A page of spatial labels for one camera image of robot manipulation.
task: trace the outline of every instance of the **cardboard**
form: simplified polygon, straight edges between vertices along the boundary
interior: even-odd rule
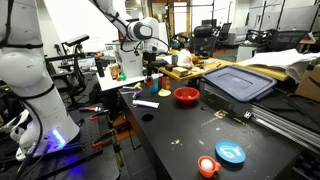
[[[320,66],[308,65],[296,94],[320,102]]]

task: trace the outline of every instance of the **blue light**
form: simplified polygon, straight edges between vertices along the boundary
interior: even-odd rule
[[[66,141],[62,138],[62,136],[59,134],[57,130],[52,130],[52,134],[59,141],[59,147],[63,146],[66,143]]]

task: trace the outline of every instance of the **orange cup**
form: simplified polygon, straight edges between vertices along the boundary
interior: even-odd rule
[[[208,159],[209,161],[212,162],[212,164],[213,164],[213,169],[212,169],[212,171],[205,170],[205,169],[203,169],[203,168],[201,167],[201,162],[202,162],[202,160],[204,160],[204,159]],[[200,174],[201,174],[203,177],[205,177],[205,178],[211,178],[216,171],[219,171],[219,170],[221,169],[220,163],[216,162],[216,161],[215,161],[212,157],[210,157],[210,156],[201,156],[201,157],[198,159],[198,167],[199,167],[199,170],[200,170]]]

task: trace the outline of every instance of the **white paper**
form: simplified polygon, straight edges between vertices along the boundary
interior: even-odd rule
[[[296,49],[290,49],[281,52],[257,53],[252,59],[241,64],[279,67],[284,69],[296,82],[300,82],[310,61],[318,57],[320,53],[300,54]]]

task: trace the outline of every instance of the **gray container lid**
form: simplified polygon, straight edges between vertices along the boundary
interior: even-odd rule
[[[234,66],[208,71],[202,74],[202,78],[241,102],[266,95],[277,82],[271,77]]]

